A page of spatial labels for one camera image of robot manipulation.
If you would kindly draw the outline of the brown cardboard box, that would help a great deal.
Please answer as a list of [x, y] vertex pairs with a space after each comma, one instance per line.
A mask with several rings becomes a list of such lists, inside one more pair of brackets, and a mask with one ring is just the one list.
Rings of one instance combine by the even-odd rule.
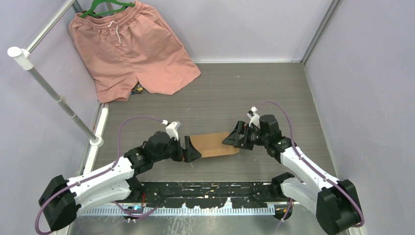
[[238, 148], [224, 145], [222, 141], [230, 135], [229, 131], [210, 134], [191, 135], [190, 140], [194, 148], [201, 153], [201, 158], [234, 155]]

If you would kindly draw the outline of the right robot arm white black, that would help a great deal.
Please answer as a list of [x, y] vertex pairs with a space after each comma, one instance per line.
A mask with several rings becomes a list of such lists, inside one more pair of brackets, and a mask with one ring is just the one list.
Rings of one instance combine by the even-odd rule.
[[363, 212], [355, 185], [339, 180], [312, 162], [302, 150], [282, 134], [273, 115], [254, 115], [249, 123], [239, 121], [222, 141], [240, 149], [263, 146], [267, 154], [289, 168], [272, 179], [271, 195], [278, 201], [290, 198], [312, 212], [328, 235], [363, 225]]

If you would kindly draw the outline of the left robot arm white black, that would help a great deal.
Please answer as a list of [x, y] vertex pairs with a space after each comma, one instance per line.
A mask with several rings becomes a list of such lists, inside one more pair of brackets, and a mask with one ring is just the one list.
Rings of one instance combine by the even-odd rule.
[[149, 171], [154, 163], [165, 159], [190, 163], [201, 158], [189, 136], [185, 136], [184, 143], [185, 147], [181, 147], [180, 140], [158, 131], [113, 163], [70, 179], [58, 175], [50, 180], [39, 199], [40, 213], [54, 232], [89, 209], [110, 202], [137, 202], [143, 195], [137, 176]]

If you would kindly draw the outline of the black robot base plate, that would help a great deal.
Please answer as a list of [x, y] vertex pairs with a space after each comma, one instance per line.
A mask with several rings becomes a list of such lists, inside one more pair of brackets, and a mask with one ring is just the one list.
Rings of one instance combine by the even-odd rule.
[[123, 203], [136, 204], [135, 210], [159, 208], [275, 207], [276, 219], [288, 219], [294, 202], [279, 195], [270, 182], [143, 182]]

